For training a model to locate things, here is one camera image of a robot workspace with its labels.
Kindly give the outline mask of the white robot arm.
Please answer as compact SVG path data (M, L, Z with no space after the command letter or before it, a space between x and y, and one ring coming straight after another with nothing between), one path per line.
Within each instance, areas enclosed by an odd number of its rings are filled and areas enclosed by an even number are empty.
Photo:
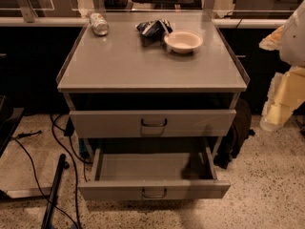
M259 47L278 50L280 59L291 66L287 72L274 75L267 93L260 127L272 132L282 128L305 102L305 1Z

